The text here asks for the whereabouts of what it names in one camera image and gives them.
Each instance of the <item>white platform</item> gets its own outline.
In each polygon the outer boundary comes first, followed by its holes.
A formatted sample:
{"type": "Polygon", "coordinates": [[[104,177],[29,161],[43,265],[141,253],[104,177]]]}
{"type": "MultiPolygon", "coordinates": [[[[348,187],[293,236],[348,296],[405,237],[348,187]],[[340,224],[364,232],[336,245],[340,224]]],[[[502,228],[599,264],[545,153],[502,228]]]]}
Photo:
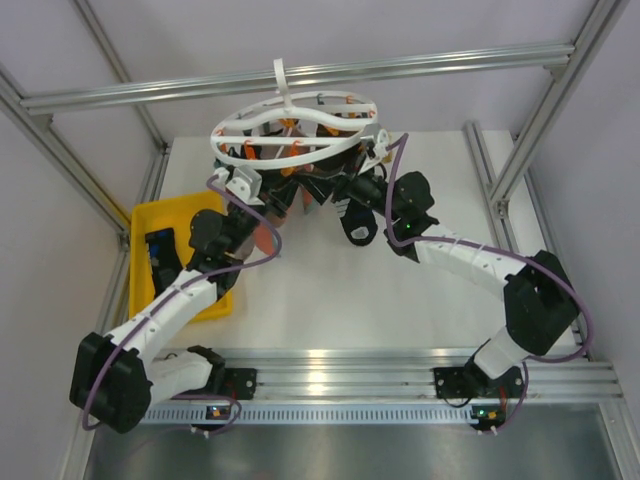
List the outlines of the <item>white platform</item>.
{"type": "MultiPolygon", "coordinates": [[[[510,135],[485,132],[485,139],[499,171],[512,147],[510,135]]],[[[161,198],[204,190],[213,161],[208,138],[176,138],[161,198]]],[[[422,171],[431,184],[431,215],[469,238],[493,243],[462,132],[411,133],[401,173],[410,170],[422,171]]],[[[382,221],[374,242],[359,248],[347,241],[333,205],[309,215],[300,202],[295,205],[281,229],[281,258],[241,273],[233,315],[188,325],[171,347],[475,348],[504,325],[502,303],[483,290],[396,256],[382,221]]],[[[543,248],[524,184],[510,216],[523,253],[543,248]]],[[[571,345],[570,332],[557,343],[563,351],[571,345]]]]}

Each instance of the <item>yellow bin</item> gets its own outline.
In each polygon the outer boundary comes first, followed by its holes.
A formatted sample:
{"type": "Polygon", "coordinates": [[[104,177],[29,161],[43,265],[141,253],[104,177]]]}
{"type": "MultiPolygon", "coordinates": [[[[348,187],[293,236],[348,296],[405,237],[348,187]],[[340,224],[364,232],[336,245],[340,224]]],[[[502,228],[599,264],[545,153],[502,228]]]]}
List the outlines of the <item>yellow bin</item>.
{"type": "MultiPolygon", "coordinates": [[[[195,193],[137,205],[131,215],[131,267],[129,285],[129,315],[133,317],[153,300],[155,289],[151,280],[151,265],[144,236],[164,228],[173,228],[176,251],[185,266],[193,255],[189,246],[191,218],[209,208],[224,212],[222,198],[214,192],[195,193]]],[[[192,322],[212,320],[230,315],[233,299],[228,292],[218,302],[196,315],[192,322]]]]}

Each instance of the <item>orange component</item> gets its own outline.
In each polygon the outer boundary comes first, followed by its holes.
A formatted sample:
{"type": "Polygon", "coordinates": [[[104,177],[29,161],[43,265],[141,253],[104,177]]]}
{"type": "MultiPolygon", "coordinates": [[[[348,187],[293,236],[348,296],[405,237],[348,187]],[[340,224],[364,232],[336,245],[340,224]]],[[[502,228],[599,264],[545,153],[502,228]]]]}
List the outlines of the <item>orange component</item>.
{"type": "Polygon", "coordinates": [[[298,146],[300,145],[300,140],[296,140],[295,142],[293,142],[293,145],[291,145],[291,150],[289,151],[289,156],[290,157],[295,157],[296,155],[299,155],[298,152],[298,146]]]}
{"type": "MultiPolygon", "coordinates": [[[[216,135],[223,135],[224,134],[224,130],[220,129],[216,131],[216,135]]],[[[224,154],[227,153],[227,146],[224,143],[220,144],[220,151],[224,154]]]]}
{"type": "Polygon", "coordinates": [[[340,130],[336,128],[327,127],[326,125],[324,125],[324,128],[326,128],[327,132],[329,132],[334,137],[337,137],[338,135],[340,135],[340,130]]]}
{"type": "Polygon", "coordinates": [[[296,128],[296,122],[293,118],[281,118],[280,123],[287,128],[291,128],[292,130],[296,128]]]}
{"type": "MultiPolygon", "coordinates": [[[[293,142],[293,145],[291,145],[291,149],[289,150],[289,156],[290,157],[295,157],[297,155],[299,155],[298,152],[298,146],[300,145],[300,140],[296,140],[295,142],[293,142]]],[[[287,168],[282,168],[280,169],[280,173],[282,174],[283,177],[288,177],[289,175],[292,175],[293,172],[295,172],[297,169],[296,167],[287,167],[287,168]]]]}
{"type": "Polygon", "coordinates": [[[249,140],[244,142],[244,151],[247,154],[247,158],[249,160],[256,160],[258,157],[256,156],[256,151],[252,146],[249,145],[249,140]]]}
{"type": "MultiPolygon", "coordinates": [[[[351,105],[353,103],[353,95],[347,95],[347,104],[351,105]]],[[[355,113],[350,113],[349,118],[356,118],[355,113]]]]}

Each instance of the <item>black bracket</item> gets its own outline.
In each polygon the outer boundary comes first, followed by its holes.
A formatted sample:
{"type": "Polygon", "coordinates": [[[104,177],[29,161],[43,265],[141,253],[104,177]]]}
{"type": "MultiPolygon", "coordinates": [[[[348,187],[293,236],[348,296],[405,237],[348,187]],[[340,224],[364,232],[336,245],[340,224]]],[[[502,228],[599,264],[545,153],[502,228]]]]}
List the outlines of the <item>black bracket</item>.
{"type": "Polygon", "coordinates": [[[520,398],[524,381],[518,367],[511,367],[504,375],[484,388],[482,395],[474,382],[465,375],[465,367],[438,367],[433,369],[436,397],[443,400],[471,398],[520,398]]]}

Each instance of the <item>white cable tie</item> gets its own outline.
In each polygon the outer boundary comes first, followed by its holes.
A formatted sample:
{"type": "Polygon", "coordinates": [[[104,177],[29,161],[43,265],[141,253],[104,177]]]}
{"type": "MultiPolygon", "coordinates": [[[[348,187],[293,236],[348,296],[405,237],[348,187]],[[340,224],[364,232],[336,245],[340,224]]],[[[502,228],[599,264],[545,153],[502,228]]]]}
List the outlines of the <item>white cable tie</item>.
{"type": "Polygon", "coordinates": [[[276,75],[276,83],[278,84],[278,91],[282,95],[285,111],[293,109],[293,102],[291,101],[291,94],[289,93],[289,85],[287,84],[287,77],[284,73],[284,62],[281,58],[276,58],[273,61],[273,70],[276,75]]]}
{"type": "Polygon", "coordinates": [[[478,257],[480,256],[480,254],[482,253],[482,250],[484,249],[484,247],[486,247],[486,244],[482,244],[480,245],[480,247],[478,247],[478,249],[476,250],[476,253],[474,253],[473,258],[471,259],[471,263],[470,263],[470,268],[471,268],[471,280],[473,281],[473,283],[475,283],[476,285],[478,284],[477,280],[476,280],[476,271],[473,268],[473,265],[476,263],[476,260],[478,259],[478,257]]]}
{"type": "Polygon", "coordinates": [[[449,249],[449,260],[448,261],[449,261],[449,270],[451,270],[451,271],[453,271],[452,268],[451,268],[451,252],[453,252],[453,249],[458,246],[458,243],[460,242],[460,240],[462,240],[462,237],[460,237],[460,236],[457,237],[456,241],[451,244],[451,248],[449,249]]]}
{"type": "Polygon", "coordinates": [[[173,287],[173,289],[174,289],[175,291],[177,291],[178,293],[183,294],[183,295],[184,295],[185,297],[187,297],[187,298],[191,298],[191,297],[193,297],[193,293],[189,293],[189,292],[187,292],[187,291],[182,287],[182,285],[172,285],[172,287],[173,287]]]}

